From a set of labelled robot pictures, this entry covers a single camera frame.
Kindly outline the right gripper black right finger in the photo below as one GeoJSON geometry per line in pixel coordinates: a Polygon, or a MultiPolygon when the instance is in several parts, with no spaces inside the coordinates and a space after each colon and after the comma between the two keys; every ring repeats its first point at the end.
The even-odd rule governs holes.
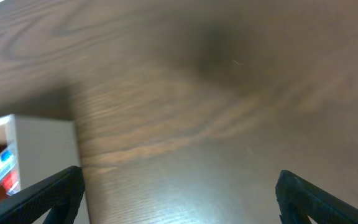
{"type": "Polygon", "coordinates": [[[282,224],[358,224],[358,209],[282,170],[275,186],[282,224]]]}

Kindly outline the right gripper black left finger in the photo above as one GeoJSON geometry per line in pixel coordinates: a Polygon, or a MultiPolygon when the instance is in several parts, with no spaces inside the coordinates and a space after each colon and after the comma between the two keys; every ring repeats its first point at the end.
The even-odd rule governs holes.
{"type": "Polygon", "coordinates": [[[71,224],[84,192],[82,169],[68,167],[0,202],[0,224],[34,223],[43,214],[44,223],[71,224]]]}

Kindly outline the red toy fire truck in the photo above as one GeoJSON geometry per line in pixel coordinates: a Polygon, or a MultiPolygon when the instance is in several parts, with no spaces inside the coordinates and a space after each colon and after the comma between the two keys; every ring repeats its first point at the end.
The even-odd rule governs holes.
{"type": "Polygon", "coordinates": [[[21,190],[17,158],[10,147],[0,153],[0,186],[9,196],[21,190]]]}

